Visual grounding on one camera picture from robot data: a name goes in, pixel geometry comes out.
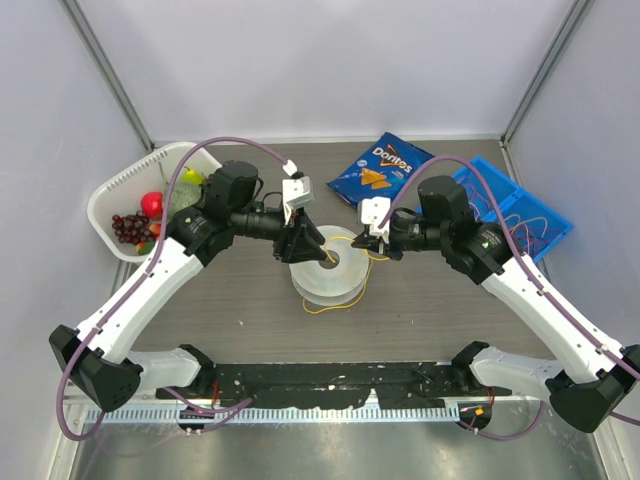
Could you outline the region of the translucent white spool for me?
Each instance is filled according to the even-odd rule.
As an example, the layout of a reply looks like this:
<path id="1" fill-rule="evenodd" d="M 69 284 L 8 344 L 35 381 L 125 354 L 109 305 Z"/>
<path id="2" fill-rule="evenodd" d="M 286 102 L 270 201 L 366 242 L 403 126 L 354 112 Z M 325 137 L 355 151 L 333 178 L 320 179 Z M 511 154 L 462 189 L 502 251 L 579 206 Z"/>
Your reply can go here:
<path id="1" fill-rule="evenodd" d="M 319 227 L 323 249 L 333 261 L 309 261 L 289 266 L 294 288 L 302 298 L 320 307 L 350 303 L 362 292 L 371 265 L 364 250 L 351 247 L 355 234 L 336 225 Z"/>

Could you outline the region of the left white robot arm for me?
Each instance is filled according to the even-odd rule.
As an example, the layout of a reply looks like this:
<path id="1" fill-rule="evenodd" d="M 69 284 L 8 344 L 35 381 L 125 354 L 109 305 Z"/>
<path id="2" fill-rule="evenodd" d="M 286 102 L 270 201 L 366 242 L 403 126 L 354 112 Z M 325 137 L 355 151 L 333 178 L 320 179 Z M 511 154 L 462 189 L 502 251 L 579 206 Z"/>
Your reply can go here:
<path id="1" fill-rule="evenodd" d="M 228 161 L 209 175 L 199 199 L 176 212 L 163 241 L 94 315 L 76 328 L 58 326 L 49 343 L 62 370 L 102 411 L 113 412 L 136 393 L 172 387 L 200 399 L 215 381 L 211 359 L 189 344 L 165 352 L 131 347 L 162 306 L 235 237 L 267 240 L 285 264 L 323 261 L 325 239 L 304 211 L 313 199 L 309 177 L 282 182 L 282 200 L 256 200 L 262 181 L 246 162 Z"/>

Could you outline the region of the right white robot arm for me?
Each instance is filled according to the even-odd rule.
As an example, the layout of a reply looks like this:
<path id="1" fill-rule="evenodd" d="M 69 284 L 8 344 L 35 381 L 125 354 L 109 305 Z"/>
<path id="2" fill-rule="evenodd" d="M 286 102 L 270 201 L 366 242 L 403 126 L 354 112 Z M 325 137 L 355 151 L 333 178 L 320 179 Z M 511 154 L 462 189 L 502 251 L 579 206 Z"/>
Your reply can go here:
<path id="1" fill-rule="evenodd" d="M 622 346 L 586 319 L 497 223 L 477 220 L 465 188 L 449 176 L 422 181 L 418 213 L 386 197 L 358 205 L 363 232 L 353 242 L 399 261 L 438 251 L 456 272 L 501 300 L 553 353 L 551 360 L 510 354 L 474 341 L 452 360 L 451 380 L 465 395 L 503 388 L 550 405 L 566 423 L 594 432 L 639 380 L 639 348 Z"/>

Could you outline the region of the blue Doritos chip bag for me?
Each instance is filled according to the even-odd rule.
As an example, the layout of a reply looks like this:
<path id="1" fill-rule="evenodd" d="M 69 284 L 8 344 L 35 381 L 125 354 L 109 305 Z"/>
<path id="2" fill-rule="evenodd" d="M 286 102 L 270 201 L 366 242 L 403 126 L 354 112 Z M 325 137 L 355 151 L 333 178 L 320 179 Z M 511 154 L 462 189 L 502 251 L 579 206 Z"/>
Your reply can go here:
<path id="1" fill-rule="evenodd" d="M 417 169 L 433 157 L 426 150 L 385 132 L 327 186 L 354 207 L 375 196 L 393 200 Z"/>

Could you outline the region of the yellow green toy pear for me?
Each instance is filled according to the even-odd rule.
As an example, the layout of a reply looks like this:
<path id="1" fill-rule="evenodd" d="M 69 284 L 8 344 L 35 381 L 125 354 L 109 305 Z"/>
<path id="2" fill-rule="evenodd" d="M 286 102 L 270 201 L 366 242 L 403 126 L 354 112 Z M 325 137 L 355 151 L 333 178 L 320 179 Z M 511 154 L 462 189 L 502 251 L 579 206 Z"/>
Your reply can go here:
<path id="1" fill-rule="evenodd" d="M 196 171 L 195 169 L 186 167 L 182 176 L 181 181 L 184 183 L 189 183 L 192 185 L 201 185 L 204 181 L 204 176 Z"/>

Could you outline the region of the small peach toy fruit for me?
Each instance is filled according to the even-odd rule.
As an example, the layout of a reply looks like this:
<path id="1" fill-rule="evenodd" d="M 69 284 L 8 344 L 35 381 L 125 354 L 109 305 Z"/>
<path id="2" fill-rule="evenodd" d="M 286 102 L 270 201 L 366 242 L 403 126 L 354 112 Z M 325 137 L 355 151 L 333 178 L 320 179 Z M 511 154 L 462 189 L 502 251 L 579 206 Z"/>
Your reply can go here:
<path id="1" fill-rule="evenodd" d="M 161 233 L 161 224 L 160 223 L 152 223 L 152 224 L 150 224 L 148 226 L 148 231 L 150 232 L 150 234 L 154 238 L 157 238 Z"/>

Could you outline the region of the red toy apple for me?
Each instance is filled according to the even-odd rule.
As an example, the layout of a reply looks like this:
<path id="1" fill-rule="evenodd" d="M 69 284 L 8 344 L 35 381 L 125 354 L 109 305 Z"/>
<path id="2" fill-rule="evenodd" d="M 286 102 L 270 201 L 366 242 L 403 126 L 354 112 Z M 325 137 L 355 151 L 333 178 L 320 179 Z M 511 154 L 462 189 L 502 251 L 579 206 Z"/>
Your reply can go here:
<path id="1" fill-rule="evenodd" d="M 151 220 L 158 220 L 163 215 L 163 194 L 152 191 L 144 194 L 140 200 L 140 209 Z"/>

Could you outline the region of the purple toy grape bunch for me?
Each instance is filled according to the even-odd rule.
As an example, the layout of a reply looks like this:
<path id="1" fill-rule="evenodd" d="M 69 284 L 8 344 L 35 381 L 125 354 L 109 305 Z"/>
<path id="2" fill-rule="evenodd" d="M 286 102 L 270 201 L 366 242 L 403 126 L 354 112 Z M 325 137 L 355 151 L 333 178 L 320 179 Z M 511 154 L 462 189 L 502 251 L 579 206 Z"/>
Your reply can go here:
<path id="1" fill-rule="evenodd" d="M 123 216 L 113 215 L 111 220 L 113 233 L 120 243 L 137 245 L 148 243 L 156 238 L 156 234 L 152 231 L 151 219 L 141 210 Z"/>

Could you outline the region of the white plastic fruit basket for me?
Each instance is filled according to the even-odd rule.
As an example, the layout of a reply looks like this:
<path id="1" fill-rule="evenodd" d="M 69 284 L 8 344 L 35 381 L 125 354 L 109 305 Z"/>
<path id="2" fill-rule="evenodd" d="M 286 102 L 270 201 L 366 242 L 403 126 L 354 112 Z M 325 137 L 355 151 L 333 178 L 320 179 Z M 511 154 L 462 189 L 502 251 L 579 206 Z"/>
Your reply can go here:
<path id="1" fill-rule="evenodd" d="M 194 145 L 192 142 L 168 144 L 107 180 L 90 197 L 87 206 L 89 221 L 120 260 L 139 264 L 144 261 L 145 256 L 139 256 L 133 245 L 120 243 L 116 239 L 111 227 L 111 217 L 115 214 L 134 214 L 141 210 L 140 200 L 148 192 L 164 193 L 181 158 Z M 184 167 L 195 169 L 206 177 L 221 167 L 221 163 L 206 150 L 199 150 Z"/>

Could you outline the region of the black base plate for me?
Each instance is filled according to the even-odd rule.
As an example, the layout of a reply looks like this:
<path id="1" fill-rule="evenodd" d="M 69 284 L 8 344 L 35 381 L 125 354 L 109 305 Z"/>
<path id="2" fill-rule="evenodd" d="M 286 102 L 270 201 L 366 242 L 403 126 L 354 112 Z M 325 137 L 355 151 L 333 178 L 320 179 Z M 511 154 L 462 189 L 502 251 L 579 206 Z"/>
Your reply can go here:
<path id="1" fill-rule="evenodd" d="M 383 409 L 441 406 L 448 397 L 511 391 L 483 387 L 457 368 L 434 362 L 218 364 L 206 400 L 230 407 L 246 398 L 253 408 L 358 409 L 375 394 Z"/>

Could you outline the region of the aluminium corner post right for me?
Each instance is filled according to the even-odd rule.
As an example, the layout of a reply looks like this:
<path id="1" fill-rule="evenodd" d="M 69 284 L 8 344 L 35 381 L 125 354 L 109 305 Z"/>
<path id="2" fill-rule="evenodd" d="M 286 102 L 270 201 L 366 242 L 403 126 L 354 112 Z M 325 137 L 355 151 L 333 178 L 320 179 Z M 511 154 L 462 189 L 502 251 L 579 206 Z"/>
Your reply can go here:
<path id="1" fill-rule="evenodd" d="M 502 147 L 507 147 L 515 137 L 522 122 L 531 110 L 541 90 L 549 80 L 553 70 L 558 65 L 566 48 L 570 44 L 580 25 L 594 5 L 594 0 L 575 0 L 563 17 L 560 26 L 554 34 L 550 45 L 546 49 L 541 62 L 526 87 L 511 119 L 500 137 Z"/>

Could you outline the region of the aluminium corner post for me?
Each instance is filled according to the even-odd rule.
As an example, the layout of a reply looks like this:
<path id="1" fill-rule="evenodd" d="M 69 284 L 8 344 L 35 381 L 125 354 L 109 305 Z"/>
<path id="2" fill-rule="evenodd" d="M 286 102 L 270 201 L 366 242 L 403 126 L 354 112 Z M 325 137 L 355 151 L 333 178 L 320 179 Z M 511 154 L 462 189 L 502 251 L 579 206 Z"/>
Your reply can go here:
<path id="1" fill-rule="evenodd" d="M 155 144 L 144 126 L 134 103 L 127 94 L 89 19 L 83 11 L 80 2 L 76 0 L 61 0 L 59 4 L 70 20 L 81 43 L 87 50 L 97 71 L 111 92 L 129 126 L 132 128 L 136 138 L 146 152 L 151 152 Z"/>
<path id="2" fill-rule="evenodd" d="M 541 62 L 526 87 L 511 119 L 500 137 L 502 147 L 507 147 L 515 137 L 522 122 L 531 110 L 541 90 L 549 80 L 553 70 L 558 65 L 566 48 L 570 44 L 580 25 L 594 5 L 594 0 L 575 0 L 563 17 L 560 26 L 554 34 L 550 45 L 546 49 Z"/>

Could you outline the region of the aluminium corner post left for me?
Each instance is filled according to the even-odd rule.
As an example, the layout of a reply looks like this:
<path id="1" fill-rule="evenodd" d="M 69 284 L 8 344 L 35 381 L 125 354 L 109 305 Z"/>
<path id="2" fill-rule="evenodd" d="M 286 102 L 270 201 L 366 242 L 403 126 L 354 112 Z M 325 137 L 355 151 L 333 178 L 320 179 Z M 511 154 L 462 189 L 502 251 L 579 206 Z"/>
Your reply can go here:
<path id="1" fill-rule="evenodd" d="M 97 71 L 111 92 L 129 126 L 132 128 L 136 138 L 146 152 L 151 152 L 155 144 L 144 126 L 134 103 L 127 94 L 89 19 L 83 11 L 80 2 L 76 0 L 61 0 L 59 4 L 70 20 L 81 43 L 87 50 Z"/>

